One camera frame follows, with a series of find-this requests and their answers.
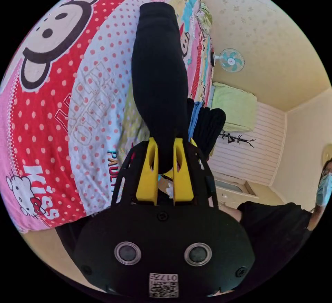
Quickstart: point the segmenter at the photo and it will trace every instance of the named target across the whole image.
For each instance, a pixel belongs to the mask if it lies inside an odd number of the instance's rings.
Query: black shirt
[[[270,279],[296,255],[311,233],[307,226],[312,214],[294,203],[270,206],[246,202],[238,210],[255,262],[234,292],[219,296],[218,302],[233,300]]]

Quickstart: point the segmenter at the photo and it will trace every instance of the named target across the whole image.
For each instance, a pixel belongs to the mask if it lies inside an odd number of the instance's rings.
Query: window
[[[232,190],[235,192],[243,193],[243,191],[234,184],[229,184],[223,181],[215,180],[215,186],[218,186],[219,188],[226,189],[226,190]]]

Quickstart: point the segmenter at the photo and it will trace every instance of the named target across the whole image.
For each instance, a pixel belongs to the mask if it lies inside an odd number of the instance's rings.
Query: yellow bracket
[[[158,146],[153,138],[149,139],[148,149],[139,179],[136,198],[139,202],[153,202],[158,197]]]
[[[174,204],[191,202],[194,193],[191,185],[189,169],[183,147],[183,140],[176,138],[173,146],[173,191]],[[149,139],[141,177],[139,179],[136,198],[139,202],[152,202],[157,205],[158,197],[158,146],[153,138]]]
[[[176,138],[173,149],[173,194],[174,204],[178,202],[191,202],[194,199],[193,188],[189,175],[183,140]]]
[[[194,140],[191,138],[190,142],[197,147],[196,143],[194,142]],[[164,174],[164,176],[173,179],[173,169],[171,169],[170,171],[168,171],[167,173]]]

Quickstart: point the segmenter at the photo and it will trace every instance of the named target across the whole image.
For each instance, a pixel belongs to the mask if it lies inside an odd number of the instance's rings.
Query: yellow wall
[[[282,205],[284,201],[271,190],[270,187],[258,183],[248,182],[256,196],[260,198],[261,204]]]
[[[287,113],[284,151],[272,188],[307,211],[315,206],[322,152],[332,142],[332,89]]]
[[[270,0],[203,0],[213,17],[215,53],[237,49],[246,65],[238,73],[219,63],[213,80],[251,92],[283,111],[330,87],[313,46],[299,27]]]

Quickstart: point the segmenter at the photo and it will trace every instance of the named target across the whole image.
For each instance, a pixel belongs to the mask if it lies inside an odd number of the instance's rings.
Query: camera lens
[[[184,252],[185,261],[191,266],[203,266],[212,257],[211,248],[205,243],[191,244]]]
[[[192,248],[189,252],[189,258],[192,262],[202,262],[207,256],[208,253],[203,247]]]
[[[114,249],[115,258],[124,265],[134,265],[141,259],[141,250],[132,242],[121,242]]]
[[[132,246],[124,245],[119,249],[119,256],[125,261],[133,261],[137,253]]]

